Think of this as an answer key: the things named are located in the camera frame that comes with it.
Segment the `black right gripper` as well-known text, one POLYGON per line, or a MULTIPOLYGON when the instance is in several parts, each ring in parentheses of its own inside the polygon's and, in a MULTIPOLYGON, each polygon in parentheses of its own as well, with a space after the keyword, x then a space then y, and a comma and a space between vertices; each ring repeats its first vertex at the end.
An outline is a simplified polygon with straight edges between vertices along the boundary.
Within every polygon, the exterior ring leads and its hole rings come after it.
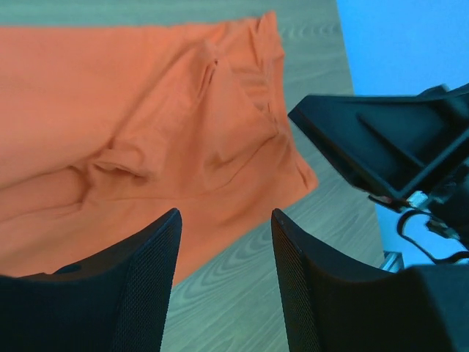
POLYGON ((468 263, 468 86, 307 95, 288 116, 351 186, 392 199, 417 191, 397 212, 376 206, 386 256, 468 263))

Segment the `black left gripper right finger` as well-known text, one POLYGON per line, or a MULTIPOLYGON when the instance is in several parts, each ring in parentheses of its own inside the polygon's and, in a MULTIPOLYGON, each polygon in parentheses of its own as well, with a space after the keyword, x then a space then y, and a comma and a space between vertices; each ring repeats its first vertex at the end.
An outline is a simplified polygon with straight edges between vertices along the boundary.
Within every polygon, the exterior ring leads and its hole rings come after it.
POLYGON ((291 351, 466 351, 468 267, 357 261, 281 210, 273 250, 291 351))

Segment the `orange t-shirt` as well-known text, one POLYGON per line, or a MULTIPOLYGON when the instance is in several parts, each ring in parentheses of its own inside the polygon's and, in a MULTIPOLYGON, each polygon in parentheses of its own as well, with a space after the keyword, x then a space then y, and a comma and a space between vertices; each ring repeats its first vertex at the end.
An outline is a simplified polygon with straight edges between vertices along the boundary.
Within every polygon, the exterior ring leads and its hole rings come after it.
POLYGON ((277 17, 1 28, 1 272, 57 269, 182 214, 175 282, 318 185, 277 17))

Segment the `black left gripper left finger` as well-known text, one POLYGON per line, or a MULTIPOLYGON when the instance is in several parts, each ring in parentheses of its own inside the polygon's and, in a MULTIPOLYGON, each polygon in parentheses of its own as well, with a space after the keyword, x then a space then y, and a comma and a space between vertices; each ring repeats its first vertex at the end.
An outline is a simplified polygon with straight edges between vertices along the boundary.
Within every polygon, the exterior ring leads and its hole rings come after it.
POLYGON ((3 351, 159 351, 180 247, 171 209, 52 274, 1 278, 3 351))

